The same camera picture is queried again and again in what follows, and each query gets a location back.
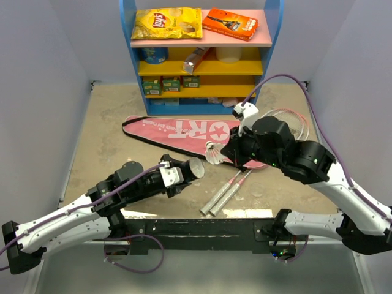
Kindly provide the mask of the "white shuttlecock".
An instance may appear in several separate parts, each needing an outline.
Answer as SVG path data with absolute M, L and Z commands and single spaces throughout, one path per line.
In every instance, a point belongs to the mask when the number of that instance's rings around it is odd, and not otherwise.
M 219 165 L 223 163 L 225 156 L 222 155 L 221 150 L 225 145 L 222 143 L 206 142 L 205 158 L 209 164 Z

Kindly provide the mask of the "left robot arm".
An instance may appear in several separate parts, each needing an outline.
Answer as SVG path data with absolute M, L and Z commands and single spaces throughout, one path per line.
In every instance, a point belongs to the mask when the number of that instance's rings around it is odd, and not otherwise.
M 147 170 L 128 161 L 72 203 L 27 223 L 3 224 L 5 269 L 21 274 L 62 248 L 96 239 L 121 240 L 129 234 L 121 211 L 128 204 L 157 194 L 172 198 L 204 175 L 203 162 L 196 157 L 180 161 L 165 154 Z

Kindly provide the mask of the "black shuttlecock tube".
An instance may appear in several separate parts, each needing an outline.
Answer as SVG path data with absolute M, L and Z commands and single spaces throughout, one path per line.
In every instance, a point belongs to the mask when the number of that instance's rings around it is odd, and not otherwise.
M 113 180 L 115 186 L 119 187 L 136 178 L 118 193 L 122 200 L 133 203 L 158 194 L 172 198 L 190 186 L 192 181 L 201 179 L 204 175 L 205 168 L 199 158 L 191 157 L 186 161 L 180 161 L 164 154 L 159 165 L 150 168 L 149 171 L 144 171 L 138 162 L 126 162 L 115 171 Z

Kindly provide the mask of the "pink racket bag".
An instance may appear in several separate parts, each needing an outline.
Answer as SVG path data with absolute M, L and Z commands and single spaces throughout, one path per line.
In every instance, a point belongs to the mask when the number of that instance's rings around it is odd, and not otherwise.
M 226 144 L 238 121 L 129 116 L 122 131 L 144 143 L 205 159 L 207 142 Z

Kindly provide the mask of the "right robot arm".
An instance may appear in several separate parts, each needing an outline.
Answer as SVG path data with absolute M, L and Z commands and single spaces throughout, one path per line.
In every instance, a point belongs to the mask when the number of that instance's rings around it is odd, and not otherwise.
M 304 214 L 281 209 L 265 230 L 273 238 L 323 236 L 364 255 L 391 250 L 391 207 L 347 180 L 342 165 L 323 145 L 295 140 L 286 122 L 266 116 L 243 133 L 239 127 L 232 128 L 221 153 L 237 168 L 251 160 L 277 168 L 291 180 L 319 191 L 341 210 Z

